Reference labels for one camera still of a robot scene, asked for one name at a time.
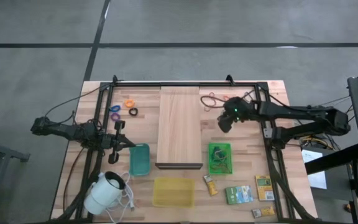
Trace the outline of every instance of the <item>wooden table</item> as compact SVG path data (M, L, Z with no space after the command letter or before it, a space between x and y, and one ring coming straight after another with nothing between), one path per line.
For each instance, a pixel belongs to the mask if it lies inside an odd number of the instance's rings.
M285 91L284 82L267 81L270 94L278 98L283 103L288 104L288 97ZM100 82L84 82L82 93L87 93L97 87ZM245 91L251 88L244 87L200 87L200 96L208 95L210 92L223 98L224 95L243 96ZM98 92L84 96L78 104L76 122L82 123L93 118ZM134 99L139 114L131 117L128 109L124 106L124 100ZM101 118L104 113L106 98L102 104ZM129 185L135 195L135 211L126 210L123 222L267 222L277 220L276 216L262 217L254 219L251 209L273 205L273 202L260 202L257 196L255 175L269 175L266 155L260 124L256 121L246 121L236 123L232 130L225 134L218 127L216 118L220 115L221 109L204 111L204 106L200 102L201 112L201 144L204 166L201 170L160 170L154 166L157 152L158 139L158 114L160 111L160 87L122 87L114 88L112 105L121 105L121 119L126 121L123 133L134 143L147 143L150 146L151 171L143 177L131 177ZM278 119L277 126L291 127L291 120ZM114 123L109 120L108 132L115 133ZM208 173L208 161L206 151L209 142L229 142L233 154L233 175L213 176L219 193L210 197L203 176ZM81 150L77 142L70 142L63 165L62 176L58 186L55 204L52 210L52 218L58 217L62 213L63 190L67 181L70 167L75 157ZM66 206L70 204L74 196L80 189L83 168L85 164L85 154L81 155L70 180ZM291 191L295 197L306 208L306 210L317 217L313 197L307 178L306 170L299 147L287 146L283 150L285 167L287 170L288 181ZM120 152L119 162L111 165L108 163L108 156L103 158L102 171L113 171L121 174L129 170L129 150L124 149ZM152 205L153 185L156 177L186 177L194 179L196 182L195 208L158 208ZM228 205L224 188L237 185L250 185L254 201L238 205ZM284 217L288 217L284 194L280 192ZM121 216L122 208L112 212L115 220ZM107 213L94 217L94 222L107 222Z

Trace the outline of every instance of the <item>yellow plastic tray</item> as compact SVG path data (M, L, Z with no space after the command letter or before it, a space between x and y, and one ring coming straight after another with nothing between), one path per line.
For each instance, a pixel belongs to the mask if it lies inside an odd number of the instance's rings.
M153 205L156 207L194 207L195 182L192 179L157 177Z

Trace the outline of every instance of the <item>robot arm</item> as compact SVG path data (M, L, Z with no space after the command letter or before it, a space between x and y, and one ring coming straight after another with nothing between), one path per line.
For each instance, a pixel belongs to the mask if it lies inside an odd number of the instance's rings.
M69 141L78 141L81 146L92 149L110 149L112 153L109 155L109 163L114 164L119 159L117 152L126 147L135 147L135 144L121 134L121 129L125 127L125 121L116 121L114 129L116 134L107 134L103 130L98 129L98 122L89 120L82 124L62 124L50 121L43 116L36 118L31 131L35 135L47 136L54 134L64 137Z
M238 121L264 122L277 118L314 121L293 128L265 129L264 134L270 138L270 143L275 149L284 149L286 143L293 138L320 133L341 136L350 131L347 114L333 107L280 106L266 101L248 103L240 97L228 99L223 107L224 111L218 117L218 124L225 133L230 131L233 122Z

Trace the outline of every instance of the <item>green plastic basket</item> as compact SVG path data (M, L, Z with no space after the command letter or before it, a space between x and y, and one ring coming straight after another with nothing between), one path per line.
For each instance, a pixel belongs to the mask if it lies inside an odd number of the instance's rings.
M133 176L148 175L150 173L150 148L148 144L137 144L129 149L131 153L131 167L129 173Z
M208 144L208 170L209 174L212 175L225 175L233 173L230 144Z

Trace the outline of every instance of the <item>wooden cutting board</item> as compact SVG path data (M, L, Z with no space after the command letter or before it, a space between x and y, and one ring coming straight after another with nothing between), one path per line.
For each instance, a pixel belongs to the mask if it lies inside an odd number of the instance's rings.
M200 88L161 87L157 162L160 169L200 169Z

